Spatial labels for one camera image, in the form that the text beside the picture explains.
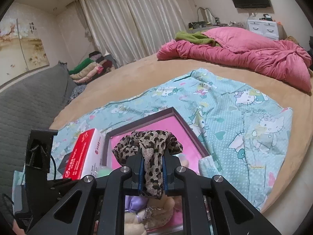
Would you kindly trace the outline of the green garment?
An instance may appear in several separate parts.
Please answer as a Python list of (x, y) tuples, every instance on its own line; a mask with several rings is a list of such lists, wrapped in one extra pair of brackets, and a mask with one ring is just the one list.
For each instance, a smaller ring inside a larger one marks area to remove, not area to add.
[(212, 47), (220, 46), (220, 44), (212, 38), (202, 34), (198, 31), (195, 33), (188, 33), (185, 31), (180, 31), (176, 33), (175, 41), (185, 40), (196, 45), (210, 45)]

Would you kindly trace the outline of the white drawer cabinet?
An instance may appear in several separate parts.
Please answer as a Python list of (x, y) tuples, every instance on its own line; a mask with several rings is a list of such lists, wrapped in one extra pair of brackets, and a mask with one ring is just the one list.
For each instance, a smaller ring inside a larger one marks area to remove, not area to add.
[(275, 21), (250, 19), (247, 20), (247, 29), (271, 40), (282, 40), (286, 38), (283, 26)]

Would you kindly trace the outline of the wall painting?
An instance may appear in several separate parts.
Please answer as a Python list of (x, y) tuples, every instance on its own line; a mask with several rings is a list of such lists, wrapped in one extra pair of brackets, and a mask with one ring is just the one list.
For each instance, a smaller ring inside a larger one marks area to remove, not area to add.
[(33, 22), (8, 18), (1, 21), (1, 85), (49, 65)]

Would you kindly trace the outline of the red tissue box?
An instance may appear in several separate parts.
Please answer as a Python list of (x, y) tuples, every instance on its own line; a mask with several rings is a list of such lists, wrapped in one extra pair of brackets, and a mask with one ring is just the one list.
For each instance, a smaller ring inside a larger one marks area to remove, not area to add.
[(107, 161), (104, 141), (104, 136), (96, 128), (82, 132), (70, 153), (63, 178), (80, 180), (87, 175), (98, 177), (103, 162), (106, 164)]

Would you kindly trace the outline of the beige plush bunny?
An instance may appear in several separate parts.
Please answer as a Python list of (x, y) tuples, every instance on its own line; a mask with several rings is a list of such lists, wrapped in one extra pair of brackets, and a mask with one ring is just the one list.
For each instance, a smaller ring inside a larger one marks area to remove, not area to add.
[(146, 230), (165, 226), (173, 216), (175, 201), (172, 197), (163, 195), (160, 200), (150, 198), (143, 214), (143, 224)]

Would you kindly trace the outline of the pink quilt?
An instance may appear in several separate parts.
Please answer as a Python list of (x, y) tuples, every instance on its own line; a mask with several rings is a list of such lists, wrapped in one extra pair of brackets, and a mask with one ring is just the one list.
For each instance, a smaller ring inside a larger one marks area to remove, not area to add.
[(243, 28), (213, 28), (202, 34), (220, 46), (175, 41), (162, 45), (156, 54), (161, 61), (176, 58), (208, 61), (248, 69), (309, 93), (312, 89), (309, 67), (312, 57), (290, 40), (271, 40)]

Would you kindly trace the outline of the cream plush purple dress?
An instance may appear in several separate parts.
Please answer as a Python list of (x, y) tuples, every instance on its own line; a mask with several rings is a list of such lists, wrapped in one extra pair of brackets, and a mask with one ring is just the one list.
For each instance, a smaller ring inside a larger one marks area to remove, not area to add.
[(124, 234), (147, 234), (143, 224), (143, 214), (150, 198), (143, 196), (126, 196)]

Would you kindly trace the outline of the white curtains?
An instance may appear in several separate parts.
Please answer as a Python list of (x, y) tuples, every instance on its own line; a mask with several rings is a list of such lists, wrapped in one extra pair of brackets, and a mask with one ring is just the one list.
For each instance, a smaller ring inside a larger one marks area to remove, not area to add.
[(79, 0), (97, 48), (126, 65), (155, 54), (185, 30), (177, 0)]

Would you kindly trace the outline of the pink puff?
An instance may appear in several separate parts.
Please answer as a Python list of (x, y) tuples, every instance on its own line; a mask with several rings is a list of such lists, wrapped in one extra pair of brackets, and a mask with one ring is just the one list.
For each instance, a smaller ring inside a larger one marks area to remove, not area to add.
[(187, 156), (185, 156), (184, 154), (178, 154), (177, 157), (179, 158), (181, 166), (189, 168), (189, 160)]

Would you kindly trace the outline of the Hello Kitty blue bedsheet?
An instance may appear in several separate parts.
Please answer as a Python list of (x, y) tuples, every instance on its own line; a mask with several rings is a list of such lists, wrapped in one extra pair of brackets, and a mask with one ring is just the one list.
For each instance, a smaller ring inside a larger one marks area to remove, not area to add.
[(195, 125), (201, 143), (224, 176), (257, 209), (262, 209), (285, 160), (291, 135), (291, 108), (283, 108), (246, 83), (216, 76), (206, 69), (85, 114), (54, 138), (57, 164), (73, 150), (79, 134), (102, 134), (167, 108)]

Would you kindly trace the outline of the leopard print scrunchie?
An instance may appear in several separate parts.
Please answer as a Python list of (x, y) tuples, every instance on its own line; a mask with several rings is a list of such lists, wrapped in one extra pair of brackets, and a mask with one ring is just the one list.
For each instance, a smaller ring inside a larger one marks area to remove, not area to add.
[(127, 159), (139, 150), (144, 159), (142, 195), (159, 200), (163, 195), (163, 154), (165, 150), (171, 155), (180, 154), (183, 145), (166, 130), (133, 131), (121, 138), (112, 152), (118, 163), (125, 165)]

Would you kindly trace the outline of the stack of folded clothes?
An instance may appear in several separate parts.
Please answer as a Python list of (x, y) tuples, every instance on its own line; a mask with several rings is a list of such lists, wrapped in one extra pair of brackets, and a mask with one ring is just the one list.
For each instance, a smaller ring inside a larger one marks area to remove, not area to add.
[(99, 51), (94, 51), (68, 73), (77, 85), (83, 85), (115, 69), (116, 61), (111, 54), (103, 55)]

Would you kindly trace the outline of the light blue tissue pack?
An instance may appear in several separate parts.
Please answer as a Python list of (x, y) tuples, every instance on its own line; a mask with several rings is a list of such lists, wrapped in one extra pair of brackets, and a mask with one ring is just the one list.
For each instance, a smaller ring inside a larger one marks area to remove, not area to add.
[(220, 172), (218, 171), (213, 158), (211, 155), (201, 158), (198, 161), (198, 170), (201, 176), (212, 178), (215, 175), (219, 175)]

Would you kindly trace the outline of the grey quilted sofa cover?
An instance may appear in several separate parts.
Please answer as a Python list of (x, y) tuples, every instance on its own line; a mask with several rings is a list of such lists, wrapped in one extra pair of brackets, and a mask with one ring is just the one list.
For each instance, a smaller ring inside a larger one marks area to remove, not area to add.
[(1, 92), (1, 193), (10, 194), (22, 170), (31, 129), (48, 129), (76, 84), (66, 63), (33, 74)]

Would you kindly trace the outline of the purple tray box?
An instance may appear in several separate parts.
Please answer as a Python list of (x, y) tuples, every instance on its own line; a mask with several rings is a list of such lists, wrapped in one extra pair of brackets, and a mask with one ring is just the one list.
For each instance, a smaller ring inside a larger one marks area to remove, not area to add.
[[(169, 147), (180, 163), (196, 173), (199, 160), (208, 156), (198, 127), (188, 125), (174, 108), (148, 115), (104, 134), (102, 165), (117, 169), (126, 161), (123, 155), (143, 151), (148, 159), (165, 153)], [(171, 234), (183, 228), (180, 196), (163, 195), (160, 200), (147, 196), (126, 196), (125, 234)]]

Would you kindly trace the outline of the green sponge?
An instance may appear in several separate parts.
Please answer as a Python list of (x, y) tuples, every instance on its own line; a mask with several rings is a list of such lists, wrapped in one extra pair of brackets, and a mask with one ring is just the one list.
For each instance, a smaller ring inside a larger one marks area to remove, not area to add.
[(110, 173), (113, 171), (113, 169), (111, 167), (107, 167), (107, 166), (99, 166), (97, 168), (97, 174), (96, 177), (100, 178), (100, 177), (105, 177), (110, 175)]

